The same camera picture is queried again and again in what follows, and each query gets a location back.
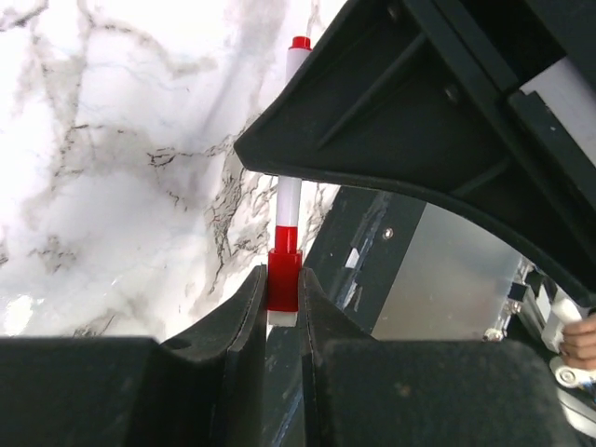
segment screw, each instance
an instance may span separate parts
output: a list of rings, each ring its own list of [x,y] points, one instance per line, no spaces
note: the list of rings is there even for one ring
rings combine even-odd
[[[393,20],[394,22],[400,21],[401,13],[400,7],[398,5],[389,5],[387,7],[387,12],[389,13],[389,17],[391,18],[391,20]]]
[[[393,237],[393,228],[386,228],[383,231],[383,239],[388,240],[388,239],[391,239],[392,237]]]
[[[462,97],[459,93],[459,88],[456,85],[451,84],[445,88],[445,94],[451,104],[457,105],[461,101]]]
[[[505,334],[503,334],[502,331],[499,331],[497,329],[488,329],[484,333],[482,340],[485,342],[500,342],[503,340],[504,337]]]
[[[576,380],[576,375],[573,374],[571,371],[566,371],[566,370],[565,371],[561,371],[559,373],[559,377],[566,384],[572,384]]]
[[[511,303],[511,313],[513,315],[519,314],[522,311],[522,303],[516,301],[515,303]]]

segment silver metal panel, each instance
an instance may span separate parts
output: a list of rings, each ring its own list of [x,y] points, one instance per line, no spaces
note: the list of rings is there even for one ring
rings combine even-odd
[[[480,340],[498,320],[521,260],[474,223],[427,205],[372,335]]]
[[[596,165],[596,92],[567,58],[551,65],[521,91],[537,92]]]

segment white marble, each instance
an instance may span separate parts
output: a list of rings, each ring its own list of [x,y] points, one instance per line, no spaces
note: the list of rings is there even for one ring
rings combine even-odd
[[[233,141],[343,3],[0,0],[0,333],[162,340],[233,293],[275,210]]]

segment white marker barrel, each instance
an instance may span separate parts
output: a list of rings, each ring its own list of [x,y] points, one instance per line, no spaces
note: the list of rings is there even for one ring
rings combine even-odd
[[[302,180],[293,177],[278,178],[277,226],[298,226]]]
[[[290,82],[310,54],[310,39],[294,37],[286,59],[286,81]],[[277,226],[298,226],[302,180],[292,177],[278,178]]]

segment marker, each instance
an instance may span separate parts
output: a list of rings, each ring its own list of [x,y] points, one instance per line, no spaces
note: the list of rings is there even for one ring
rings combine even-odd
[[[286,82],[293,78],[310,51],[308,37],[293,38],[286,59]],[[275,248],[269,252],[267,276],[267,320],[273,326],[295,326],[298,318],[298,277],[302,269],[302,251],[298,250],[301,191],[301,179],[278,178]]]

